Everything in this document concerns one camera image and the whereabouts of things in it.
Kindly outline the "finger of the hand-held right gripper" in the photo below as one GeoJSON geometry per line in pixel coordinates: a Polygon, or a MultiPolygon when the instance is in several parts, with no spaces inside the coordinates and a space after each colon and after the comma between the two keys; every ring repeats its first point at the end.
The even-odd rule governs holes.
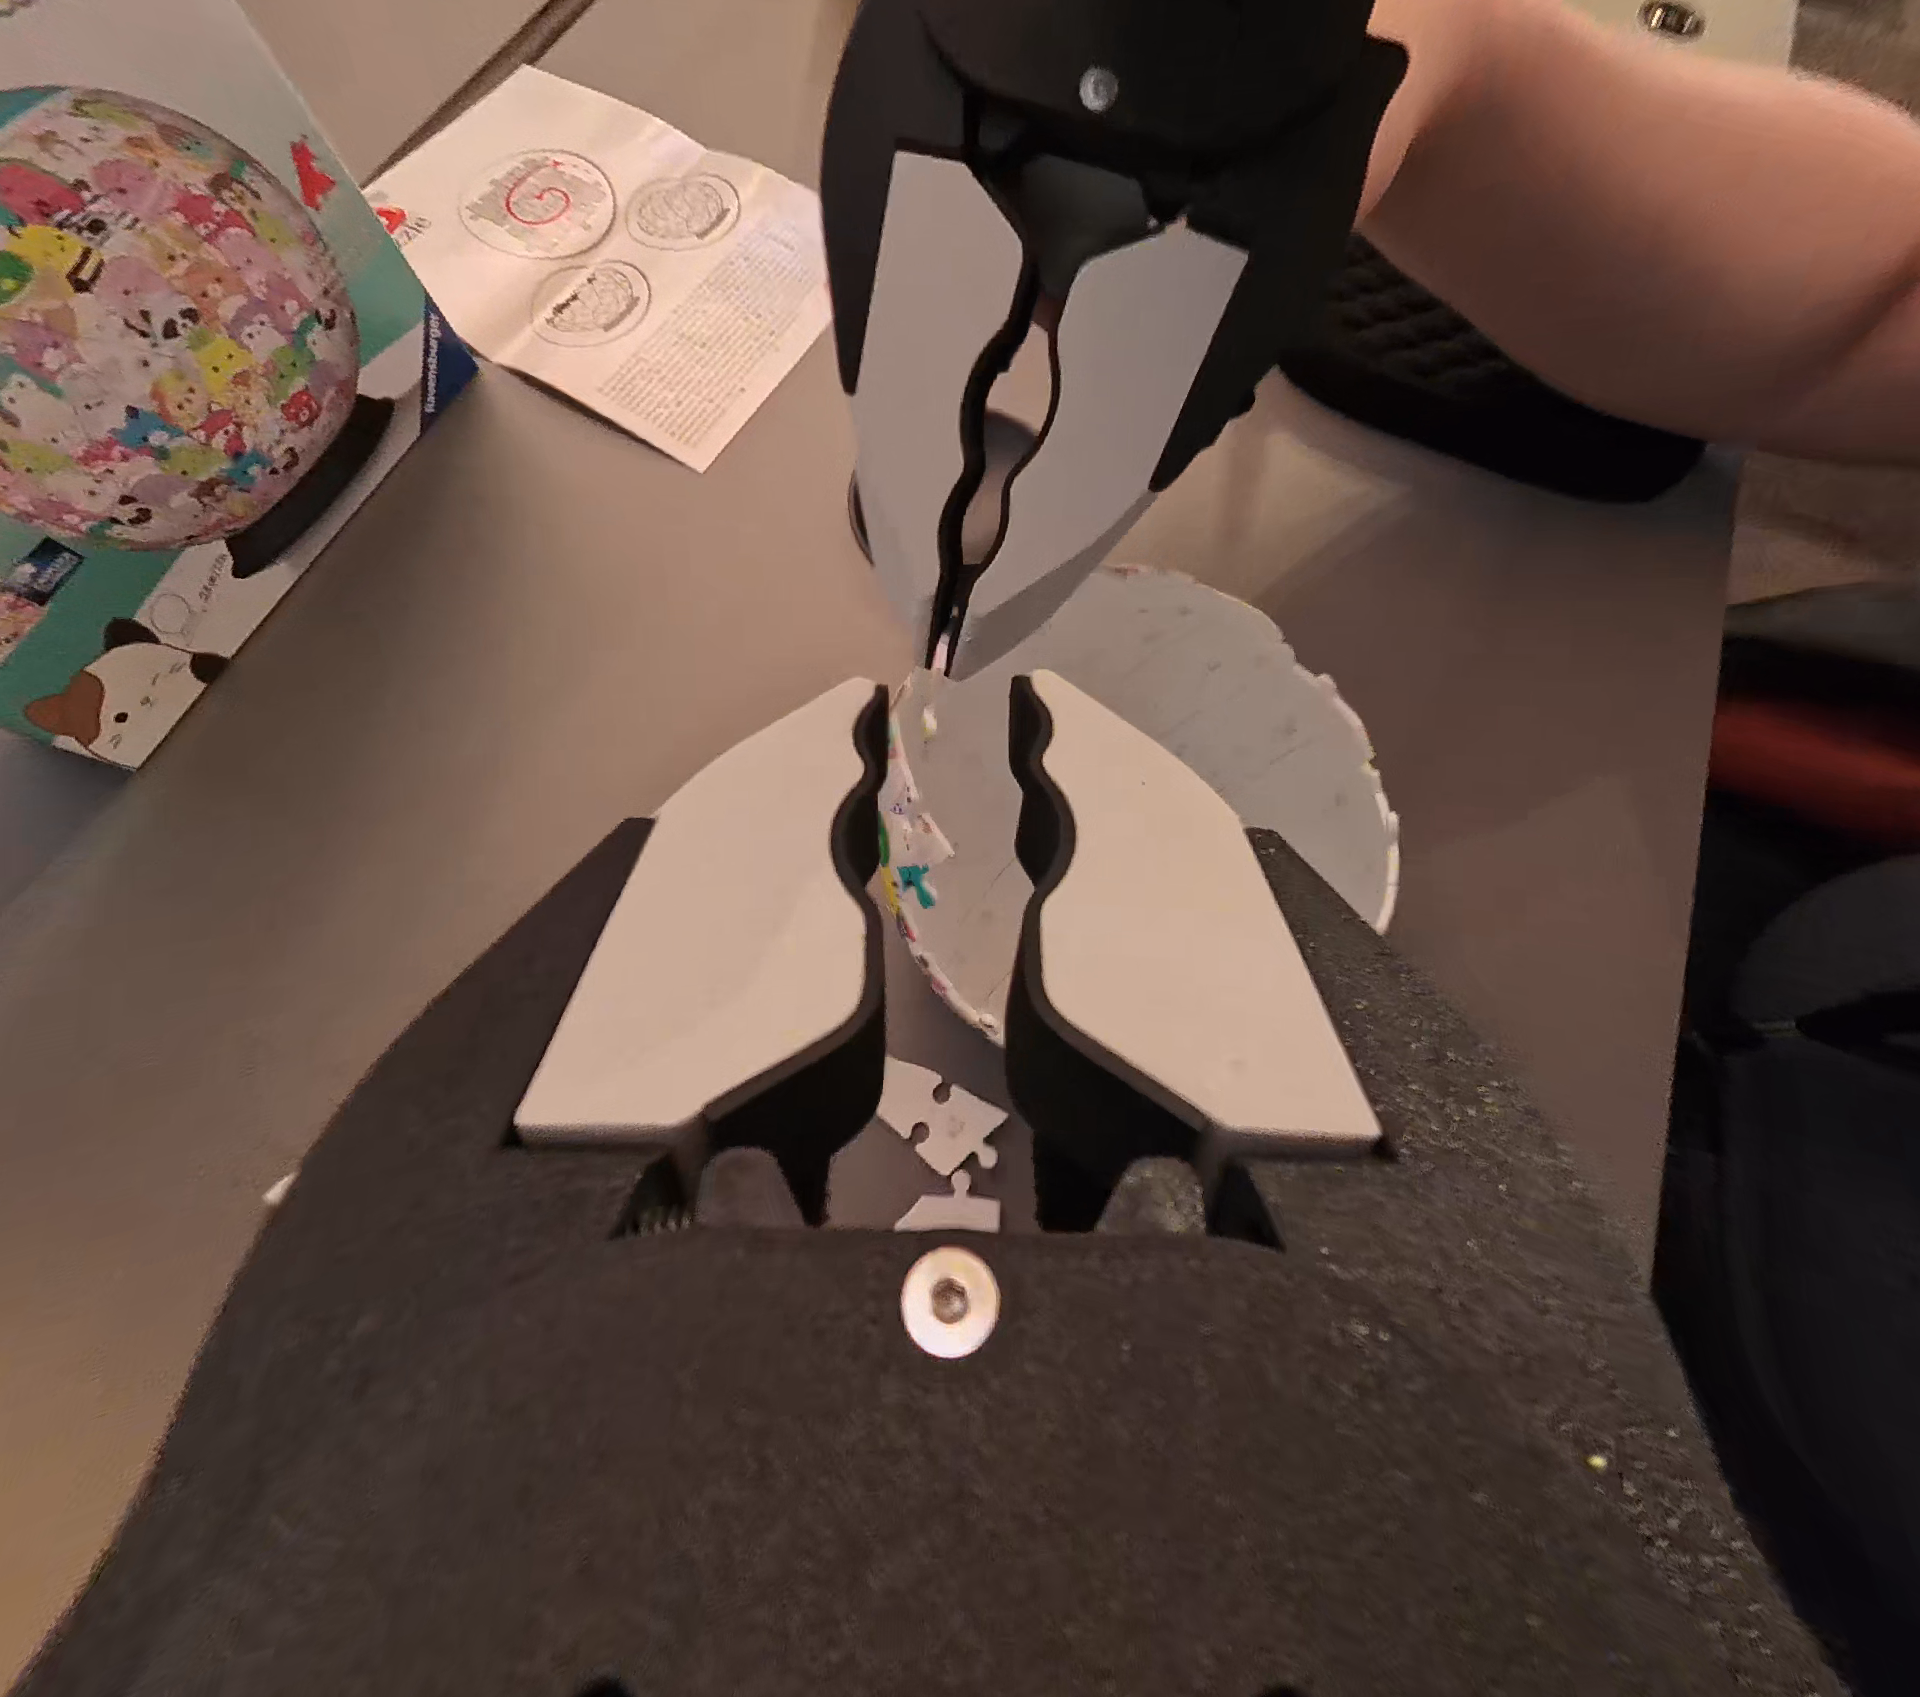
{"type": "Polygon", "coordinates": [[[949,635],[949,681],[1041,631],[1133,531],[1242,268],[1239,249],[1177,222],[1079,273],[1054,331],[1054,414],[1010,475],[1007,522],[949,635]]]}
{"type": "Polygon", "coordinates": [[[925,664],[943,622],[943,518],[968,471],[963,398],[1010,326],[1024,245],[963,163],[895,156],[851,422],[877,579],[925,664]]]}

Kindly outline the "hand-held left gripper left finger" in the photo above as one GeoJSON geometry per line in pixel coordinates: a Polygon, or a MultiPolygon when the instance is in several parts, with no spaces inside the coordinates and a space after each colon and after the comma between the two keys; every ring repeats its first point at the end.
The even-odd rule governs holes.
{"type": "Polygon", "coordinates": [[[881,1089],[869,898],[887,690],[851,677],[732,744],[652,818],[532,1069],[523,1146],[835,1151],[881,1089]]]}

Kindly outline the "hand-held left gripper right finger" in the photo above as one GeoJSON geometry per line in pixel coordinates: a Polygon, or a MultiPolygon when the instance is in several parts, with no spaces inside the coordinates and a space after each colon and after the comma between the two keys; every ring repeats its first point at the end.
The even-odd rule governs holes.
{"type": "Polygon", "coordinates": [[[1065,1153],[1367,1153],[1382,1121],[1235,808],[1054,670],[1010,682],[1031,886],[1007,1085],[1065,1153]]]}

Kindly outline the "colourful puzzle ball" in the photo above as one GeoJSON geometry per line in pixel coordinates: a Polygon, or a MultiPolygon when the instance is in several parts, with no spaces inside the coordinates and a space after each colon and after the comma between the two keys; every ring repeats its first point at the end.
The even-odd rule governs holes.
{"type": "Polygon", "coordinates": [[[1355,917],[1386,930],[1402,838],[1371,738],[1332,677],[1259,605],[1138,563],[1102,565],[1010,654],[971,681],[912,670],[890,696],[881,893],[928,990],[1000,1041],[1030,879],[1007,757],[1010,681],[1065,677],[1281,836],[1355,917]]]}

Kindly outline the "group of puzzle pieces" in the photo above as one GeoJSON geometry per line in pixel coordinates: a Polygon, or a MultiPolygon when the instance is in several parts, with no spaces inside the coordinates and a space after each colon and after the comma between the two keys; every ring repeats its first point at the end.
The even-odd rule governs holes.
{"type": "Polygon", "coordinates": [[[885,1208],[865,1227],[998,1232],[998,1204],[971,1183],[996,1166],[993,1133],[1007,1107],[936,1073],[890,1058],[881,1041],[800,1053],[748,1074],[700,1058],[674,1073],[618,1066],[609,1085],[536,1087],[539,1057],[511,1066],[432,1073],[388,1058],[365,1078],[310,1153],[267,1204],[321,1190],[426,1188],[430,1172],[473,1170],[480,1151],[554,1151],[558,1163],[513,1163],[504,1188],[622,1188],[615,1235],[687,1232],[707,1163],[764,1151],[774,1190],[822,1224],[829,1166],[869,1124],[917,1138],[941,1180],[905,1213],[885,1208]]]}

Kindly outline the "person's right forearm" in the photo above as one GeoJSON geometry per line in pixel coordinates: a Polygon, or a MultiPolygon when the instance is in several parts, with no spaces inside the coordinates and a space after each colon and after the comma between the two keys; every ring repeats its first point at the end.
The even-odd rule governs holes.
{"type": "Polygon", "coordinates": [[[1374,0],[1355,228],[1593,410],[1917,467],[1917,121],[1564,0],[1374,0]]]}

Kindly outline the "colourful cardboard puzzle box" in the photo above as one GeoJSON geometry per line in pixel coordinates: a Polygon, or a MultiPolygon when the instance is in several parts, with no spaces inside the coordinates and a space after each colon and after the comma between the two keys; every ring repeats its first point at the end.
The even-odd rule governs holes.
{"type": "Polygon", "coordinates": [[[2,0],[2,729],[136,772],[473,378],[237,0],[2,0]]]}

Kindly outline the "folded paper leaflet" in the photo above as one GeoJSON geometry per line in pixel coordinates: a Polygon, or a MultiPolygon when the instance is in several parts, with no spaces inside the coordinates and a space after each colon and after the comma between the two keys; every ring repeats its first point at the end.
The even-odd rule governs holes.
{"type": "Polygon", "coordinates": [[[808,188],[548,69],[367,198],[471,352],[699,475],[829,326],[808,188]]]}

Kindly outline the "black mesh pad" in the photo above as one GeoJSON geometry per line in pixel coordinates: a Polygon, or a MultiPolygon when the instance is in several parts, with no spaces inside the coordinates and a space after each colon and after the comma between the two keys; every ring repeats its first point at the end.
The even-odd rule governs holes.
{"type": "Polygon", "coordinates": [[[1705,456],[1696,438],[1553,388],[1363,236],[1346,239],[1321,325],[1281,374],[1379,435],[1575,501],[1655,501],[1705,456]]]}

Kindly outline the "person's dark clothing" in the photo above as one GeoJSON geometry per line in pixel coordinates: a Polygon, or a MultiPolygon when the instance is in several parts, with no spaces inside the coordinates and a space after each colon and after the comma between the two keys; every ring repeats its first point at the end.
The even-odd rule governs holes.
{"type": "Polygon", "coordinates": [[[1654,1297],[1852,1695],[1917,1692],[1917,858],[1799,893],[1680,1041],[1654,1297]]]}

